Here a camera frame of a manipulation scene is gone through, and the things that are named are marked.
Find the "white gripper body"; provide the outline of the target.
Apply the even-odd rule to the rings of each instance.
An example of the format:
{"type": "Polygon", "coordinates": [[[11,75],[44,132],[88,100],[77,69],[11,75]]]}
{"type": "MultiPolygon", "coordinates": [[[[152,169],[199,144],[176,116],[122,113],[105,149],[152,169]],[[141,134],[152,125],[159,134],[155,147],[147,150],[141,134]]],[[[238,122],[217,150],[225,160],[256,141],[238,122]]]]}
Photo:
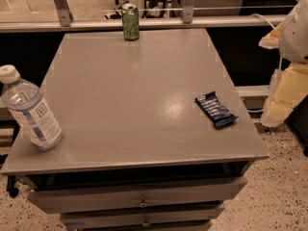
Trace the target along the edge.
{"type": "Polygon", "coordinates": [[[295,63],[308,63],[308,0],[299,0],[282,23],[279,53],[295,63]]]}

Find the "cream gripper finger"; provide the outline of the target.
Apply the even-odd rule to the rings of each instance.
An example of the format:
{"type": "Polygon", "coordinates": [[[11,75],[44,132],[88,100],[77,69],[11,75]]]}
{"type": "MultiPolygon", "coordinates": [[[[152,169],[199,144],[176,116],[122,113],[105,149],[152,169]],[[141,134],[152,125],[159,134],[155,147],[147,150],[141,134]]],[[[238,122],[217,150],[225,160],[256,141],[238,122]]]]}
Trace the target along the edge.
{"type": "Polygon", "coordinates": [[[261,38],[259,45],[266,49],[278,48],[281,29],[282,24],[275,26],[268,34],[261,38]]]}
{"type": "Polygon", "coordinates": [[[308,95],[308,64],[291,63],[285,70],[275,69],[269,82],[269,97],[260,122],[276,127],[308,95]]]}

